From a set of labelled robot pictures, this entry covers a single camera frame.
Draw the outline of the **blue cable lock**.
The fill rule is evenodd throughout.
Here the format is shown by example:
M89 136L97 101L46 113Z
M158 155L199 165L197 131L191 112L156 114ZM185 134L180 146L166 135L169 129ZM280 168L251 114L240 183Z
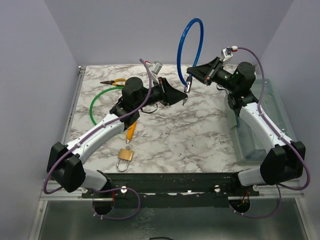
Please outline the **blue cable lock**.
M177 55L176 55L177 74L178 74L180 82L184 86L185 93L189 93L191 91L192 82L193 82L193 75L189 74L188 77L186 78L186 80L184 79L183 74L182 74L182 53L183 53L183 48L184 48L184 44L185 44L188 32L190 31L191 27L196 23L198 23L198 25L199 25L200 36L199 36L199 43L198 43L198 47L197 47L197 52L196 52L192 66L193 67L197 66L198 61L200 59L201 52L202 52L203 42L204 42L204 24L200 18L194 18L187 24L187 26L183 30L183 33L180 37L178 48L177 48Z

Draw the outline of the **green cable lock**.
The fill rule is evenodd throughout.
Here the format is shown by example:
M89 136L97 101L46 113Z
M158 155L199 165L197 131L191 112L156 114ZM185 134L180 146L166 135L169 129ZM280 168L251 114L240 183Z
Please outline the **green cable lock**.
M109 93L109 92L112 92L112 91L119 91L123 88L123 86L115 86L115 87L111 87L111 88L108 88L108 89L105 89L103 91L101 91L100 93L98 93L94 98L93 100L91 101L90 103L90 106L89 106L89 118L91 120L91 122L93 123L94 126L97 125L97 122L96 122L96 118L95 118L95 115L94 115L94 107L97 106L97 101L105 94Z

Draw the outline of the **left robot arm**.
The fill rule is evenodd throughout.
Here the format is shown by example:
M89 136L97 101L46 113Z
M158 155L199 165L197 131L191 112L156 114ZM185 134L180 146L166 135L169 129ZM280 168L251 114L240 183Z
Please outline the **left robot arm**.
M156 103L171 106L188 97L165 78L159 81L147 89L140 78L128 78L121 90L122 96L101 122L77 139L67 144L57 142L51 147L45 180L55 180L68 193L86 188L101 198L107 197L111 191L107 176L99 170L85 169L84 164L102 145L136 122L139 109Z

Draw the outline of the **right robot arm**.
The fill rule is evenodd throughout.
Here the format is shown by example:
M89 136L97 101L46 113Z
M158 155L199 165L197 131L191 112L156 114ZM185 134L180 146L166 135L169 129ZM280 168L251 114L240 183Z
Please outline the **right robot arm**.
M267 155L259 167L240 171L238 179L230 183L234 195L243 195L248 186L277 185L302 176L306 147L283 133L259 105L251 91L256 80L255 67L251 63L241 62L231 74L216 57L209 63L188 67L186 72L204 85L216 83L225 88L229 92L229 108L248 124L266 150Z

